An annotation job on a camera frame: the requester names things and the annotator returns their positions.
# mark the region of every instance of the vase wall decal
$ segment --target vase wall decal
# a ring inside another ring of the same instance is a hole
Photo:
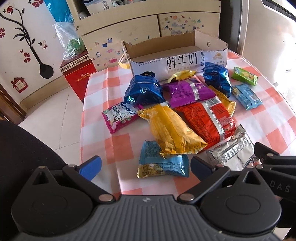
[[[54,74],[53,68],[50,65],[47,65],[47,64],[44,64],[44,63],[41,62],[39,56],[37,55],[36,51],[33,48],[33,44],[35,42],[35,39],[31,40],[27,29],[24,27],[24,22],[23,22],[23,19],[22,19],[22,15],[24,14],[25,9],[23,9],[22,12],[20,12],[17,8],[13,8],[12,6],[9,6],[7,8],[7,10],[4,10],[3,11],[3,13],[4,14],[5,13],[8,13],[8,14],[12,15],[12,13],[13,13],[14,10],[15,11],[18,11],[18,13],[20,15],[20,18],[21,18],[21,23],[18,22],[18,21],[15,21],[13,19],[10,19],[10,18],[5,17],[4,15],[2,15],[1,11],[0,11],[0,17],[3,18],[3,19],[5,19],[5,20],[8,20],[10,22],[16,23],[19,26],[21,26],[21,28],[20,27],[15,28],[17,30],[20,30],[21,33],[16,34],[14,36],[14,39],[17,38],[17,37],[20,37],[20,39],[19,39],[20,41],[26,40],[27,44],[29,45],[29,47],[30,47],[30,49],[32,51],[32,54],[34,55],[34,57],[36,58],[36,60],[38,61],[39,65],[40,65],[40,71],[39,71],[40,75],[44,79],[51,78],[53,76],[53,74]]]

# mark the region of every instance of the metal pin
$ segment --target metal pin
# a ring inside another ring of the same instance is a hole
[[[194,199],[194,196],[190,193],[183,193],[180,195],[180,199],[183,201],[192,201]]]
[[[110,202],[113,200],[113,196],[111,194],[102,194],[99,196],[99,200],[101,202]]]

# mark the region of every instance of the box handle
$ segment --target box handle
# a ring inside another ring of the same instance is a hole
[[[130,67],[129,63],[128,62],[123,63],[124,60],[126,60],[125,54],[123,54],[121,56],[121,58],[119,59],[119,61],[118,61],[119,66],[123,69],[130,69],[131,67]]]

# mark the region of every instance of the silver snack package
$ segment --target silver snack package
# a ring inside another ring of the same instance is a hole
[[[239,125],[231,139],[213,150],[206,150],[209,163],[221,164],[232,171],[241,171],[250,163],[258,161],[254,154],[254,145],[246,130]]]

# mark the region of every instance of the red and white tablecloth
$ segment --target red and white tablecloth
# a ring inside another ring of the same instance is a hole
[[[234,113],[237,125],[243,125],[253,143],[261,142],[283,155],[296,155],[295,113],[265,76],[246,59],[229,51],[229,76],[236,66],[259,77],[257,86],[252,89],[264,103],[246,111],[237,101]],[[196,75],[203,80],[202,72]],[[85,162],[94,155],[102,158],[102,170],[93,182],[115,196],[120,193],[178,196],[199,183],[192,173],[189,178],[171,175],[136,177],[142,144],[145,140],[154,140],[148,122],[138,119],[111,135],[101,114],[103,110],[123,101],[132,77],[130,70],[119,66],[90,76],[82,113],[81,160]],[[231,79],[231,84],[241,83]]]

